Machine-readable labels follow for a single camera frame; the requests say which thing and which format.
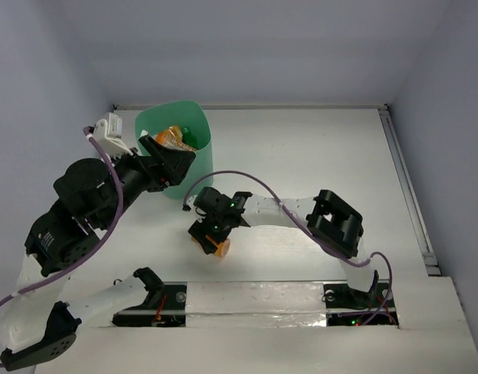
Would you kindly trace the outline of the green plastic bottle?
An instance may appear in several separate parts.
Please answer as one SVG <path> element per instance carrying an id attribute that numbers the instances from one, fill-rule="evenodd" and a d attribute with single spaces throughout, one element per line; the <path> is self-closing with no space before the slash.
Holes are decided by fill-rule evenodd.
<path id="1" fill-rule="evenodd" d="M 195 150 L 199 150 L 199 142 L 195 134 L 192 132 L 192 130 L 188 127 L 182 127 L 181 128 L 182 132 L 182 141 L 187 145 L 192 147 Z"/>

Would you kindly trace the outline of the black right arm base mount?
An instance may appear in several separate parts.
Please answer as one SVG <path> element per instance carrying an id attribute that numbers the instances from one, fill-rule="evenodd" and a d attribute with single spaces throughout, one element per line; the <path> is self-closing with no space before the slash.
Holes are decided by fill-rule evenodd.
<path id="1" fill-rule="evenodd" d="M 327 310 L 327 326 L 361 326 L 376 310 L 378 313 L 366 324 L 367 326 L 398 326 L 398 313 L 392 293 L 389 294 L 385 306 L 381 306 L 388 289 L 389 283 L 380 281 L 374 299 L 357 301 L 350 294 L 347 284 L 324 284 L 321 301 Z"/>

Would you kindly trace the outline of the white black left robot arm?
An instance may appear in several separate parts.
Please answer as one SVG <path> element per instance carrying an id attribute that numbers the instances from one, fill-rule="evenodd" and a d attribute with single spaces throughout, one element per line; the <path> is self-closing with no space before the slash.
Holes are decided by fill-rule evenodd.
<path id="1" fill-rule="evenodd" d="M 144 192 L 180 184 L 195 153 L 171 150 L 149 136 L 147 154 L 130 149 L 111 157 L 75 161 L 54 182 L 57 200 L 32 225 L 25 241 L 16 290 L 0 301 L 0 368 L 9 372 L 56 359 L 75 342 L 81 327 L 133 306 L 158 307 L 164 282 L 150 268 L 74 304 L 59 299 L 72 273 L 104 245 L 121 216 Z"/>

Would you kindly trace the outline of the orange label clear tea bottle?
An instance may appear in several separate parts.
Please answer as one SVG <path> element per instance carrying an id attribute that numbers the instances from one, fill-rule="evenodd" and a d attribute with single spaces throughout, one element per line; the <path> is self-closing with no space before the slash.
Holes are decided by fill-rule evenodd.
<path id="1" fill-rule="evenodd" d="M 179 126 L 173 125 L 158 132 L 155 135 L 150 135 L 147 130 L 142 130 L 140 136 L 149 136 L 158 144 L 171 150 L 182 150 L 196 152 L 197 149 L 190 146 L 183 141 L 183 133 Z"/>

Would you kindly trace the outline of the orange juice bottle barcode label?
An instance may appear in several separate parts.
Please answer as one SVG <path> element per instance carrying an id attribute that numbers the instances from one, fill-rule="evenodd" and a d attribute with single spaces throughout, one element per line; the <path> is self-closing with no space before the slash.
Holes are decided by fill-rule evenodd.
<path id="1" fill-rule="evenodd" d="M 198 241 L 197 239 L 192 238 L 192 241 L 197 243 L 206 255 L 213 255 L 219 258 L 223 258 L 227 255 L 231 245 L 229 238 L 225 239 L 223 242 L 216 242 L 208 237 L 203 241 Z"/>

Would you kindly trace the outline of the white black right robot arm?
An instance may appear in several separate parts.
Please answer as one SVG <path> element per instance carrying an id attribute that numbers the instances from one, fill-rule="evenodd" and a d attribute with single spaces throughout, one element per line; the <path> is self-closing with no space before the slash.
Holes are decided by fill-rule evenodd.
<path id="1" fill-rule="evenodd" d="M 343 301 L 353 309 L 363 309 L 376 297 L 374 272 L 367 266 L 349 264 L 359 255 L 363 218 L 331 190 L 322 189 L 317 196 L 305 199 L 277 200 L 251 192 L 235 192 L 229 197 L 205 187 L 186 198 L 182 208 L 196 214 L 188 232 L 208 255 L 224 256 L 235 228 L 298 228 L 340 260 L 347 280 Z"/>

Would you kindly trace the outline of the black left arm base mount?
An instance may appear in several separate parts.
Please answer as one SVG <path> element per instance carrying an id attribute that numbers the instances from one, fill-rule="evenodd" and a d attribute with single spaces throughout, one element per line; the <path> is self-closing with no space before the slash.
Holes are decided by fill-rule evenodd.
<path id="1" fill-rule="evenodd" d="M 187 283 L 169 283 L 155 306 L 138 305 L 114 314 L 117 327 L 185 327 Z"/>

